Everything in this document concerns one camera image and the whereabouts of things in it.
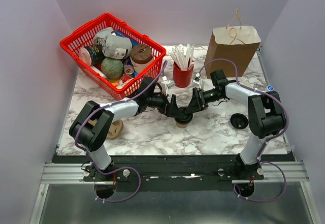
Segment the brown paper coffee cup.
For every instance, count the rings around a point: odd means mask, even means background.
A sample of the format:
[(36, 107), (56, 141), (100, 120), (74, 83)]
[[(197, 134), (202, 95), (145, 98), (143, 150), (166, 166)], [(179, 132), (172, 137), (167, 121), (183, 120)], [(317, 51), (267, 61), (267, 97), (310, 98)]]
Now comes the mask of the brown paper coffee cup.
[(186, 128), (188, 126), (189, 122), (188, 121), (176, 120), (175, 124), (176, 124), (177, 127), (181, 128), (181, 129), (184, 129), (184, 128)]

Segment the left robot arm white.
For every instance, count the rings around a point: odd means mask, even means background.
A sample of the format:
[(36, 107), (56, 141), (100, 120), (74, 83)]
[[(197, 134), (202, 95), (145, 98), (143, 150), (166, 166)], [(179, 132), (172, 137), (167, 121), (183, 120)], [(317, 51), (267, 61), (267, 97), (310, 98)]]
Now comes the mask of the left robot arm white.
[(159, 84), (154, 78), (145, 77), (140, 87), (122, 100), (100, 106), (94, 101), (87, 102), (69, 129), (69, 135), (75, 140), (96, 165), (95, 175), (102, 181), (112, 177), (110, 166), (112, 159), (108, 155), (104, 142), (111, 124), (131, 116), (137, 116), (148, 107), (156, 108), (169, 118), (184, 119), (185, 109), (177, 106), (176, 96), (168, 100), (167, 95), (156, 92)]

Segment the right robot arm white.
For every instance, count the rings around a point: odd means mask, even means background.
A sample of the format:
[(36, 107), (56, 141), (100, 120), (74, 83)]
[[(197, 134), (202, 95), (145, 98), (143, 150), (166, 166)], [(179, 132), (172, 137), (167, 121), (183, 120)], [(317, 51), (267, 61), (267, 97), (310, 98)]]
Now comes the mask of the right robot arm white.
[(247, 106), (251, 135), (244, 149), (236, 156), (233, 168), (237, 178), (245, 179), (257, 171), (268, 141), (285, 128), (287, 119), (284, 109), (277, 92), (255, 92), (234, 80), (229, 81), (223, 70), (212, 72), (211, 80), (213, 89), (192, 90), (192, 99), (185, 109), (185, 115), (203, 111), (209, 103), (220, 99), (232, 99)]

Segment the black plastic cup lid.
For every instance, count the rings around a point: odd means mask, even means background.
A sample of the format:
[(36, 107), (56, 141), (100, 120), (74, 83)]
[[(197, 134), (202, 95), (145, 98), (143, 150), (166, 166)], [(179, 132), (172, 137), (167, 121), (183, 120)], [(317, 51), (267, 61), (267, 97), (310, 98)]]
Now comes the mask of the black plastic cup lid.
[(189, 113), (189, 114), (186, 114), (186, 107), (181, 107), (180, 110), (182, 112), (181, 116), (178, 117), (178, 118), (175, 118), (175, 121), (178, 123), (178, 124), (182, 124), (182, 125), (185, 125), (185, 124), (189, 124), (192, 119), (193, 119), (193, 114), (192, 113)]

